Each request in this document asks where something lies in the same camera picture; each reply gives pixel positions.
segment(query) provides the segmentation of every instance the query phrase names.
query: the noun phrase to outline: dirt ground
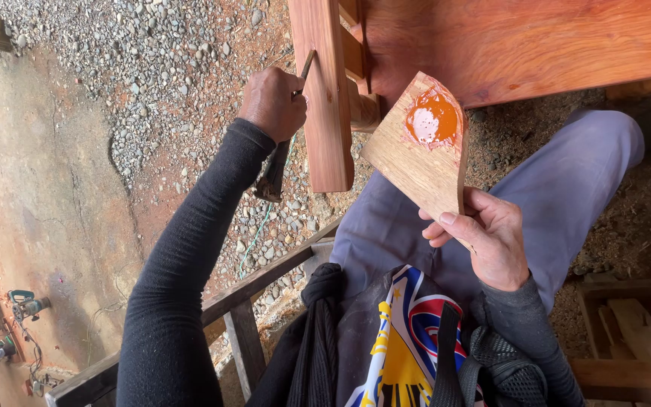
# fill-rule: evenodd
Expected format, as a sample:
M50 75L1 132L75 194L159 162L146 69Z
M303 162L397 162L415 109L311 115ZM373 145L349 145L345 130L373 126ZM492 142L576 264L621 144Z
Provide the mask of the dirt ground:
M0 2L0 16L14 40L22 35L27 40L14 55L0 56L0 143L5 142L0 144L0 299L8 308L5 294L12 289L54 297L49 315L30 326L46 343L45 366L71 373L119 348L123 297L167 221L212 161L222 127L237 115L249 73L270 64L291 73L295 67L283 0L170 2L175 18L189 29L176 43L169 38L166 45L153 45L163 38L161 31L127 43L143 53L162 47L167 55L167 48L175 56L162 64L176 72L164 81L156 57L133 57L121 43L113 52L118 57L105 58L114 41L107 35L125 31L127 21L140 21L141 16L132 16L134 7L128 9L134 4L93 0L80 9L59 3L53 10L41 2ZM262 20L253 24L256 10ZM193 65L202 42L219 55ZM231 54L225 54L224 43ZM145 58L155 59L147 66ZM148 93L133 93L133 83L152 85ZM179 88L188 83L183 94ZM602 100L603 90L582 90L467 112L472 139L466 184L493 187L546 144L572 110ZM345 213L373 172L359 155L367 139L354 134L354 188L314 194L304 135L298 132L286 168L285 202L264 205L246 191L203 298L275 261ZM620 280L651 277L651 157L628 171L571 269L608 270ZM295 269L268 288L255 304L260 321L276 324L270 317L283 309L278 300L296 298L291 287L302 275ZM575 295L581 280L570 272L550 315L573 357L590 356ZM113 304L122 307L110 308ZM651 300L644 304L651 312ZM31 363L31 348L25 346L25 353ZM2 386L18 389L19 370L2 369Z

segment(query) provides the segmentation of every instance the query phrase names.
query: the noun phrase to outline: power tool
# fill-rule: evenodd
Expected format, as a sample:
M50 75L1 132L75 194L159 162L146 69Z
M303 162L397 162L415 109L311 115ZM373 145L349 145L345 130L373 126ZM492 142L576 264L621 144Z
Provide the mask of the power tool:
M13 302L12 312L14 320L17 322L24 321L24 318L32 317L32 321L39 319L39 311L49 308L51 305L49 298L43 297L39 300L34 299L34 292L26 290L9 291L9 298Z

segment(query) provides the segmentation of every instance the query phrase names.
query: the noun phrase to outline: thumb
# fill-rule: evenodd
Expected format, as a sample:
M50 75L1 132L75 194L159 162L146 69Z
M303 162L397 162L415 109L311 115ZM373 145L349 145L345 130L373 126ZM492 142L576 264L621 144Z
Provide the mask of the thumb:
M439 217L439 225L449 235L465 240L477 250L491 241L491 236L472 217L443 212Z

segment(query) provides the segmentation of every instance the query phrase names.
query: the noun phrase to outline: orange paint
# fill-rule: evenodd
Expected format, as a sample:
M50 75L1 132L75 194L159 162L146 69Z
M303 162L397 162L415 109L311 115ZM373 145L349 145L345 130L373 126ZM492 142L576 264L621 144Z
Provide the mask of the orange paint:
M405 130L411 141L431 149L439 145L455 145L457 110L440 86L433 86L416 97L406 114Z

